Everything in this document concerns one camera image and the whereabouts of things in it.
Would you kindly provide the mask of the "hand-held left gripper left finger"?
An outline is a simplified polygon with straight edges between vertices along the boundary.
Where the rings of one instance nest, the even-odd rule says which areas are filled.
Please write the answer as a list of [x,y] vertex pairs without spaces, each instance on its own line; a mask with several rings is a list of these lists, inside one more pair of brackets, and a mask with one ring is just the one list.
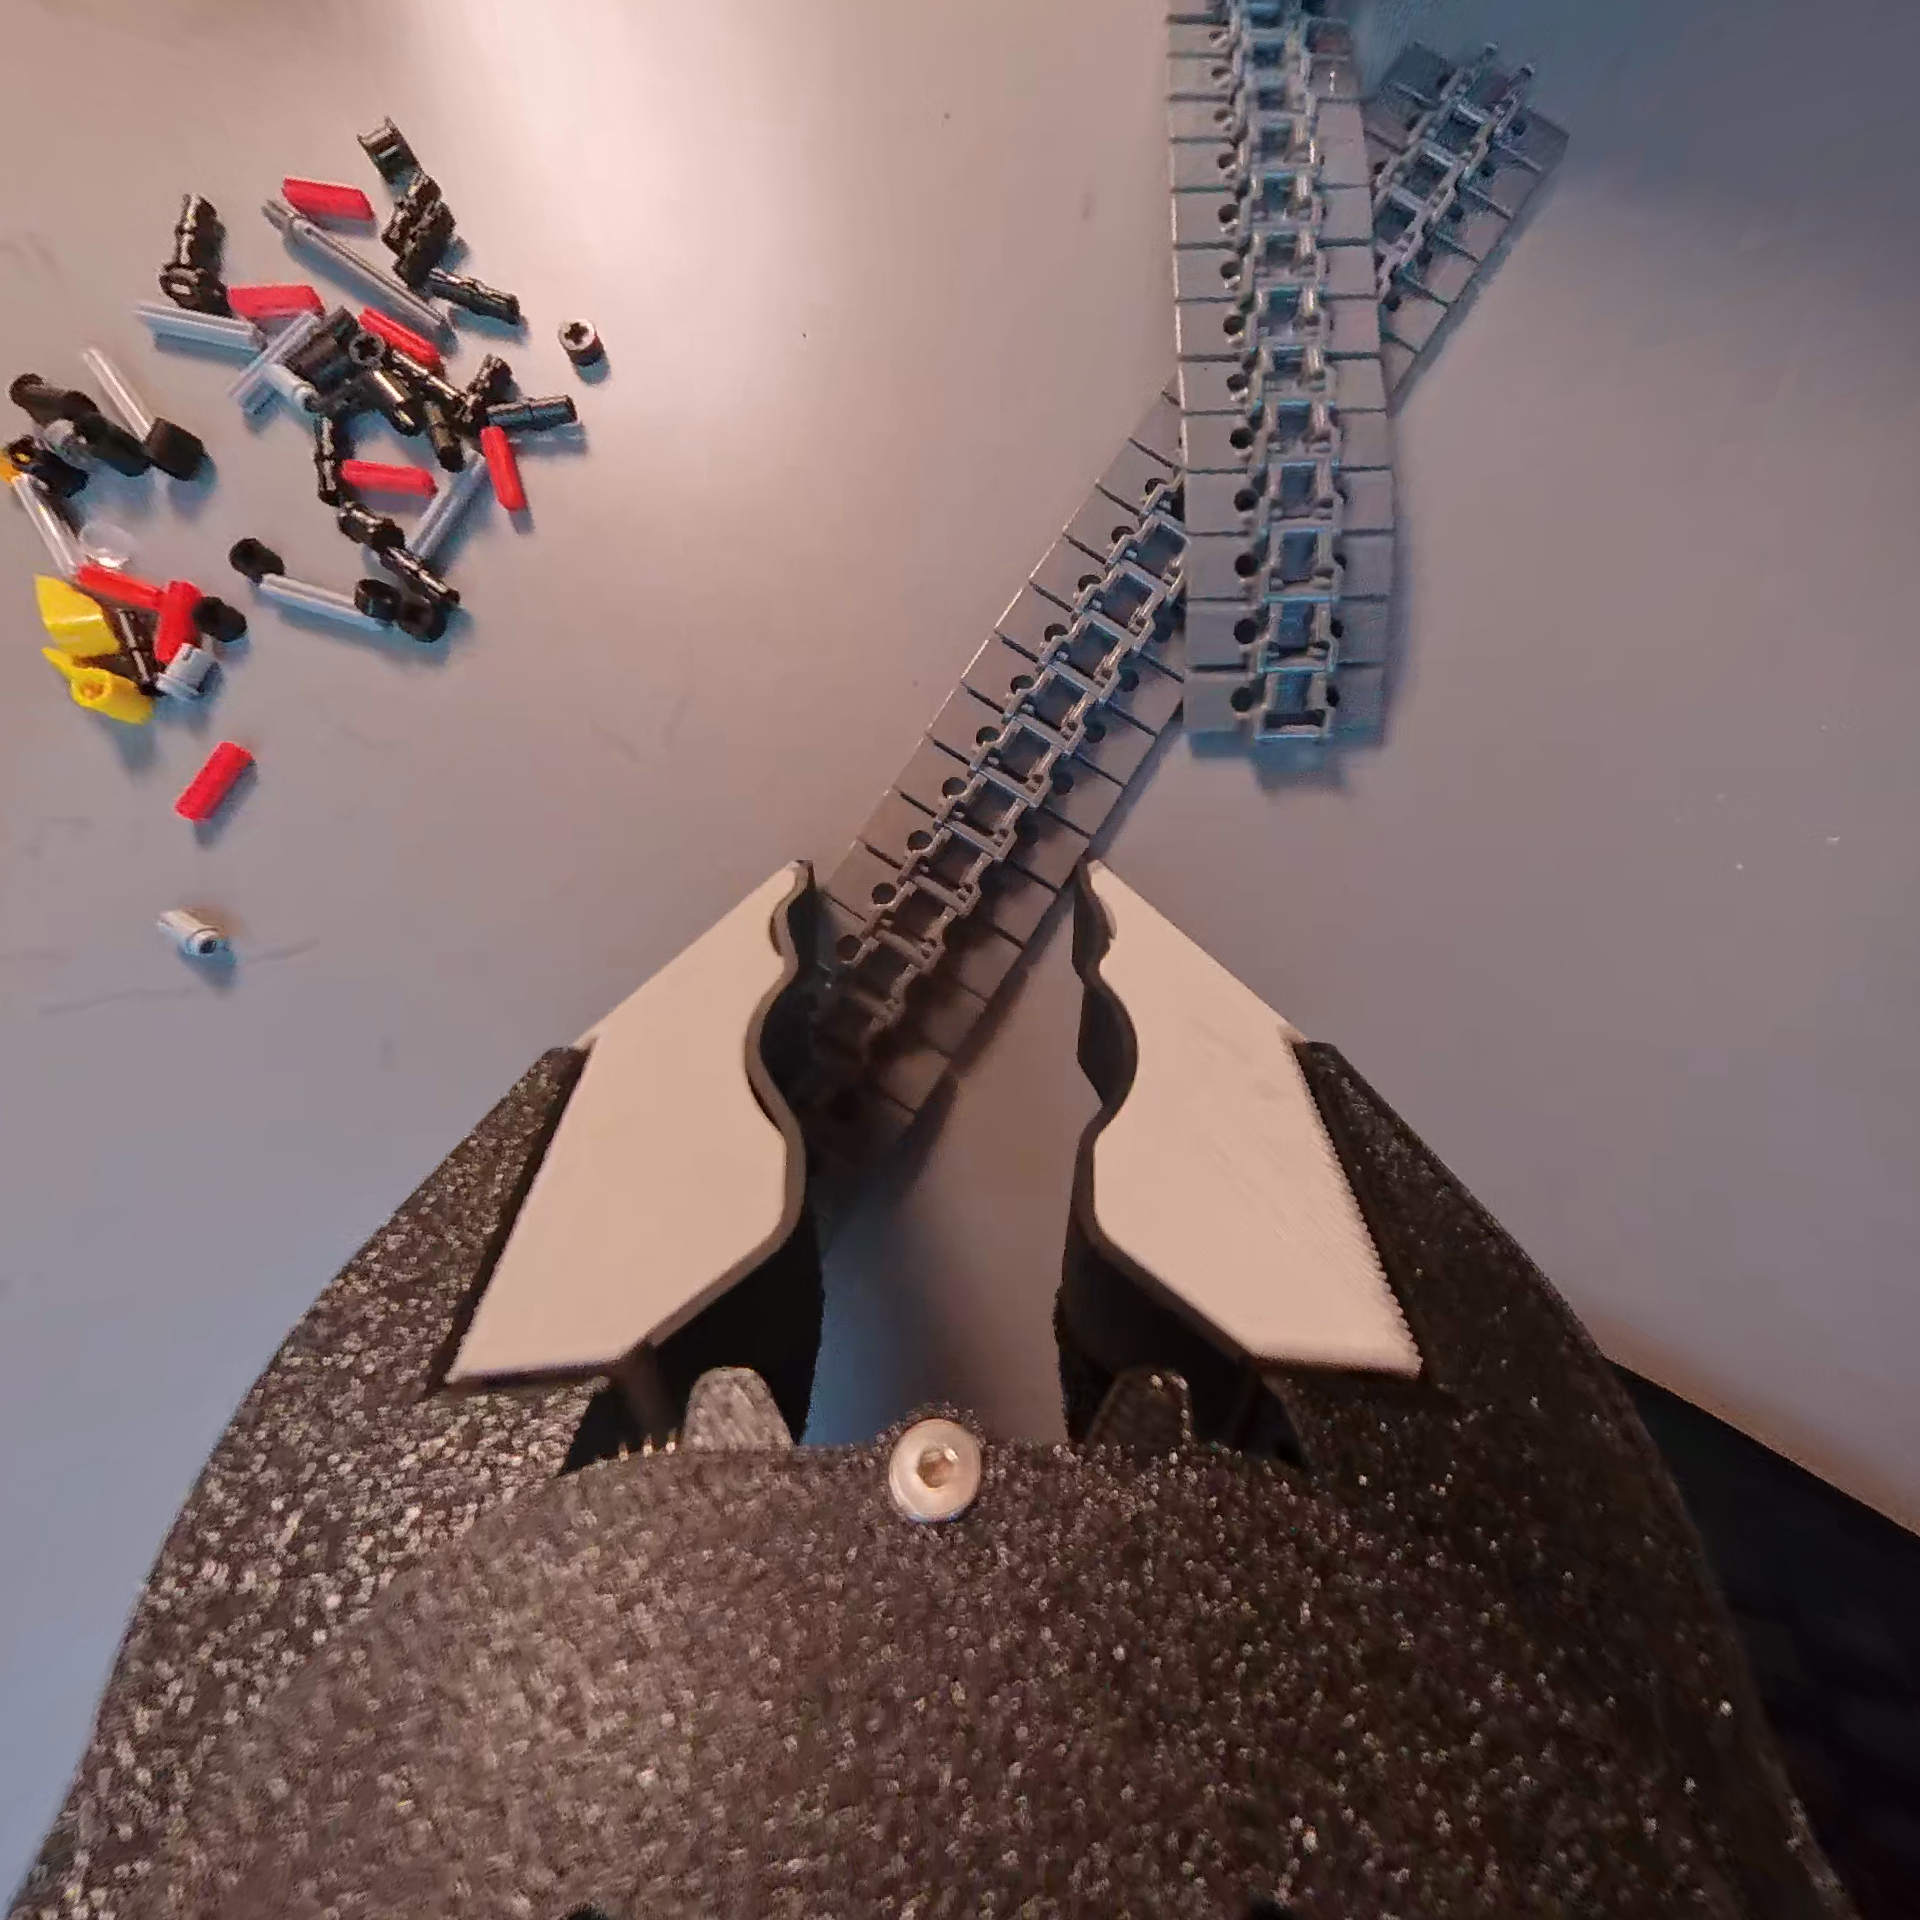
[[779,1259],[804,1217],[766,1032],[803,974],[810,892],[810,864],[782,864],[588,1030],[446,1390],[598,1382],[648,1439],[681,1430],[670,1340]]

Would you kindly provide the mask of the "grey toy track belt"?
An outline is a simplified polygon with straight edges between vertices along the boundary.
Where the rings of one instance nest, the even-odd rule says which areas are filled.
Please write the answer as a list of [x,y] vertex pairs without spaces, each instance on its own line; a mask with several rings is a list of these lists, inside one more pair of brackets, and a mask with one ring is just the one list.
[[[1506,65],[1493,43],[1442,56],[1414,42],[1366,92],[1352,36],[1352,72],[1394,449],[1401,390],[1566,156],[1569,134],[1532,104],[1532,65]],[[1177,359],[824,880],[793,1102],[806,1142],[838,1168],[915,1128],[1162,737],[1170,724],[1186,734],[1174,374]]]
[[1381,713],[1397,490],[1352,36],[1168,7],[1168,203],[1193,742],[1306,752]]

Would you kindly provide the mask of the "grey desk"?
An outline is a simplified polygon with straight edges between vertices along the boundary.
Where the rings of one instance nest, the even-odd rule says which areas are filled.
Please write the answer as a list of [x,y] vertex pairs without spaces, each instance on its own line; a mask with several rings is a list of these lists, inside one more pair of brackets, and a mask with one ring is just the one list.
[[[1410,4],[1570,152],[1400,417],[1384,737],[1173,739],[1104,849],[1339,1044],[1635,1372],[1915,1523],[1915,4]],[[4,4],[4,377],[211,482],[147,568],[355,574],[153,351],[179,202],[393,118],[574,394],[440,647],[250,612],[98,722],[4,503],[4,1892],[318,1290],[541,1052],[836,859],[1168,375],[1157,4]],[[174,815],[219,742],[254,775]],[[232,956],[158,931],[188,908]]]

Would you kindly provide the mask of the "pile of small building pieces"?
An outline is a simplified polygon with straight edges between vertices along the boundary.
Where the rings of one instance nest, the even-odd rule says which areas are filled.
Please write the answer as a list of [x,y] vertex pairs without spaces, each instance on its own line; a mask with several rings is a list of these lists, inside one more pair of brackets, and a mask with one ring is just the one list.
[[[523,514],[521,447],[581,418],[565,394],[523,392],[498,352],[472,371],[451,364],[458,320],[517,335],[521,303],[464,267],[460,220],[392,118],[357,147],[385,209],[355,184],[285,176],[264,214],[291,252],[358,304],[312,279],[232,279],[224,215],[188,194],[161,300],[139,304],[134,320],[153,345],[234,359],[228,401],[245,424],[281,417],[307,435],[316,498],[363,562],[347,587],[307,583],[246,536],[228,553],[237,580],[304,626],[434,647],[462,610],[446,551],[474,503],[490,497]],[[250,620],[216,591],[134,571],[88,490],[113,476],[188,492],[211,480],[211,451],[104,347],[85,347],[81,364],[78,387],[37,374],[6,384],[19,431],[4,435],[4,494],[46,551],[35,580],[46,664],[78,710],[141,730],[163,706],[198,705],[219,683]]]

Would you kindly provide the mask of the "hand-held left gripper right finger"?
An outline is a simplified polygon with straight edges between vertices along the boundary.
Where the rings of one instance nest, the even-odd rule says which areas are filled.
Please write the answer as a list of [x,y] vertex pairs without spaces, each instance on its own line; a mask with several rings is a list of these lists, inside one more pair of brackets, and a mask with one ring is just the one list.
[[1417,1382],[1304,1032],[1104,863],[1074,886],[1073,962],[1094,1092],[1057,1303],[1073,1434],[1133,1372],[1182,1378],[1225,1443],[1286,1376]]

